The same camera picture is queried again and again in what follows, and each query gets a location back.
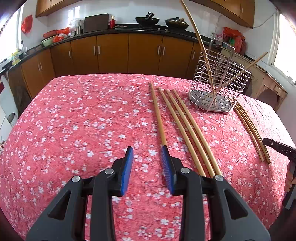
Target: stainless steel utensil holder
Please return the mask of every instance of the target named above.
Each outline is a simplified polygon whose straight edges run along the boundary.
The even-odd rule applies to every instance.
[[[227,46],[227,49],[230,51],[229,58],[221,53],[211,50],[213,44],[216,44],[216,42],[220,42]],[[217,39],[211,40],[209,49],[206,50],[206,53],[201,52],[195,75],[191,83],[189,99],[202,110],[205,110],[206,112],[229,112],[237,103],[237,98],[243,92],[251,73],[247,71],[243,65],[232,59],[234,52],[235,49],[233,46]],[[210,63],[213,87],[206,67],[206,58]],[[230,81],[232,77],[242,70],[245,71],[243,74],[227,85],[225,84],[225,87],[220,88],[224,83]]]

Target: table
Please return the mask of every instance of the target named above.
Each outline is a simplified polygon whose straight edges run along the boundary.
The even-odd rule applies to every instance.
[[[53,79],[14,126],[0,158],[0,207],[24,237],[38,215],[74,175],[97,175],[134,148],[124,197],[113,197],[117,240],[178,240],[182,197],[165,185],[149,82],[175,88],[218,160],[223,176],[268,228],[276,219],[288,160],[267,147],[271,164],[261,163],[234,111],[204,113],[187,98],[190,82],[137,74],[94,74]],[[159,91],[160,111],[172,156],[196,171],[181,133]],[[239,102],[262,137],[294,146],[273,109],[240,96]],[[90,207],[86,215],[89,235]],[[207,235],[209,215],[205,209]]]

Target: window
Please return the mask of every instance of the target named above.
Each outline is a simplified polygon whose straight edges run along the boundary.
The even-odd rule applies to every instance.
[[[296,33],[291,23],[280,14],[280,34],[273,65],[296,81]]]
[[[8,20],[0,35],[0,62],[21,49],[21,21],[23,5]]]

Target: black countertop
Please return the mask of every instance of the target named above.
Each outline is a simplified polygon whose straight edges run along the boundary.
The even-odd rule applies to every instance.
[[[94,31],[94,32],[80,34],[80,35],[75,35],[73,37],[68,37],[68,38],[61,40],[57,43],[54,43],[50,46],[43,47],[42,49],[35,51],[33,54],[26,56],[25,58],[21,59],[17,64],[11,66],[9,70],[13,69],[16,66],[19,66],[20,64],[22,64],[23,62],[32,58],[36,54],[38,54],[50,47],[53,47],[53,46],[56,46],[56,45],[59,45],[59,44],[62,44],[62,43],[68,42],[68,41],[76,40],[76,39],[97,36],[97,35],[103,35],[103,34],[133,34],[133,33],[156,34],[156,35],[169,36],[169,37],[174,37],[174,38],[183,39],[183,40],[192,41],[192,42],[198,42],[197,38],[195,37],[195,33],[190,32],[190,31],[186,31],[186,30],[174,31],[172,29],[169,29],[166,26],[160,26],[160,25],[154,26],[154,29],[139,28],[138,24],[124,24],[124,25],[127,27],[122,28],[122,29],[107,29],[107,30],[101,30],[101,31]],[[208,38],[206,36],[201,36],[201,37],[202,37],[204,45],[208,46],[210,44],[211,38]]]

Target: bamboo stick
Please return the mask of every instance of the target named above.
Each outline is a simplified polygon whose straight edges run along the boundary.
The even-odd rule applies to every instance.
[[[176,100],[174,99],[174,97],[172,96],[172,94],[170,93],[170,91],[169,90],[166,90],[166,91],[168,93],[168,96],[172,100],[174,106],[176,107],[177,111],[179,112],[182,120],[184,121],[187,129],[189,130],[189,132],[191,134],[191,137],[192,137],[194,143],[196,144],[196,146],[197,146],[197,148],[198,148],[198,150],[199,150],[199,152],[200,152],[200,154],[202,156],[202,159],[203,159],[203,161],[204,161],[204,163],[205,163],[205,165],[207,167],[207,170],[208,170],[208,172],[210,174],[210,177],[213,178],[215,176],[215,172],[214,172],[214,170],[212,168],[212,165],[211,165],[211,163],[210,163],[210,161],[209,161],[209,159],[208,159],[208,157],[207,157],[207,155],[206,155],[206,153],[205,153],[205,151],[204,151],[204,149],[202,147],[202,144],[200,143],[200,141],[197,138],[197,136],[196,136],[193,128],[191,127],[189,121],[187,120],[186,116],[184,115],[183,111],[179,107],[178,103],[176,102]]]
[[[246,120],[246,122],[250,125],[250,129],[253,132],[264,156],[266,159],[266,162],[269,164],[270,163],[270,155],[266,149],[266,146],[263,145],[262,143],[262,138],[257,130],[257,128],[255,127],[254,123],[252,122],[251,118],[248,116],[247,112],[244,110],[244,108],[241,106],[241,104],[239,102],[237,102],[236,107],[238,110],[240,110],[240,112],[242,113],[243,118]]]
[[[216,159],[215,159],[215,157],[214,157],[214,155],[213,155],[213,153],[212,153],[212,151],[211,151],[211,148],[210,148],[209,144],[207,143],[207,141],[206,141],[204,135],[202,134],[200,128],[198,127],[198,125],[197,125],[195,119],[193,118],[193,116],[192,116],[191,113],[189,112],[187,106],[184,104],[184,102],[182,101],[182,99],[180,98],[180,96],[178,95],[178,93],[177,93],[174,89],[173,89],[173,92],[174,92],[174,94],[176,95],[177,99],[179,100],[181,106],[182,106],[183,109],[185,110],[185,112],[186,112],[186,114],[187,114],[189,120],[191,121],[191,123],[192,123],[192,125],[193,125],[195,131],[197,132],[197,135],[199,136],[199,138],[200,138],[202,144],[204,145],[204,147],[205,147],[205,149],[206,149],[206,152],[207,152],[207,154],[208,154],[208,156],[209,156],[209,158],[210,158],[210,161],[211,161],[211,163],[212,163],[212,165],[213,165],[213,168],[214,168],[214,170],[215,170],[216,175],[222,175],[222,173],[221,173],[221,171],[220,171],[220,168],[219,168],[219,165],[218,165],[218,163],[217,163],[217,161],[216,161]]]
[[[184,10],[185,10],[185,12],[187,14],[187,17],[189,18],[189,20],[190,20],[190,22],[192,24],[192,27],[193,27],[193,29],[195,31],[196,37],[197,37],[198,42],[200,44],[200,49],[204,54],[206,54],[205,46],[204,46],[203,41],[202,41],[202,37],[200,36],[200,33],[199,33],[199,31],[197,29],[197,26],[196,26],[196,24],[195,24],[195,22],[193,20],[193,17],[191,16],[191,13],[189,12],[189,10],[188,10],[187,6],[185,5],[185,3],[183,2],[183,0],[180,0],[180,2],[181,2],[181,5],[184,8]],[[206,63],[206,67],[207,67],[207,73],[209,75],[209,79],[210,79],[210,83],[211,83],[211,87],[212,87],[212,92],[214,93],[215,92],[214,81],[213,81],[213,77],[212,77],[210,63],[209,63],[209,60],[208,60],[207,56],[205,55],[204,57],[205,57],[205,63]]]
[[[164,146],[164,145],[166,145],[166,138],[165,138],[165,132],[163,129],[163,123],[161,121],[161,115],[160,115],[160,111],[159,111],[159,107],[158,107],[158,103],[157,103],[157,98],[156,98],[155,91],[154,91],[154,85],[152,82],[150,82],[150,84],[151,84],[151,93],[152,93],[152,99],[154,102],[154,108],[155,108],[155,112],[156,112],[158,128],[159,128],[160,137],[161,137],[161,144]]]
[[[233,76],[231,79],[229,79],[224,84],[222,84],[219,88],[217,88],[215,90],[215,92],[217,93],[221,88],[224,88],[229,83],[231,83],[233,80],[235,80],[237,77],[239,77],[241,74],[245,73],[248,69],[250,69],[251,67],[253,67],[257,62],[259,62],[267,54],[268,54],[267,52],[263,53],[259,58],[257,58],[252,63],[250,63],[245,69],[243,69],[241,72],[237,73],[235,76]]]
[[[259,148],[258,142],[256,141],[255,136],[254,136],[253,132],[250,129],[250,124],[248,124],[249,123],[248,120],[244,119],[244,117],[242,116],[243,114],[241,113],[241,110],[238,107],[235,106],[234,109],[235,109],[235,112],[237,113],[237,115],[239,116],[241,122],[245,126],[247,132],[249,133],[249,135],[250,135],[250,137],[251,137],[251,139],[253,141],[253,144],[254,144],[254,146],[255,146],[258,154],[259,154],[261,162],[264,162],[264,158],[263,158],[261,149]]]
[[[180,132],[181,132],[181,134],[182,134],[182,136],[184,138],[184,140],[185,140],[185,143],[186,143],[186,145],[187,145],[187,147],[189,149],[189,152],[191,153],[192,159],[193,159],[193,161],[194,161],[194,163],[196,165],[196,168],[198,170],[198,173],[201,176],[204,176],[205,177],[206,176],[205,175],[205,172],[204,172],[204,170],[202,168],[202,165],[200,164],[200,161],[199,161],[199,159],[197,157],[197,154],[196,154],[196,152],[195,152],[195,150],[194,150],[194,148],[193,148],[193,146],[192,146],[192,144],[191,144],[191,142],[189,140],[189,137],[187,136],[187,134],[186,134],[186,132],[184,130],[184,127],[182,126],[182,124],[181,124],[181,122],[180,122],[177,114],[175,113],[174,109],[172,108],[172,106],[171,106],[170,102],[168,101],[168,99],[166,98],[165,94],[162,92],[162,90],[160,88],[158,88],[158,89],[159,89],[159,91],[160,91],[160,93],[161,93],[161,95],[162,95],[165,103],[167,104],[167,107],[169,108],[169,110],[170,110],[170,112],[171,112],[171,114],[172,114],[175,122],[177,123],[177,126],[178,126],[178,128],[179,128],[179,130],[180,130]]]

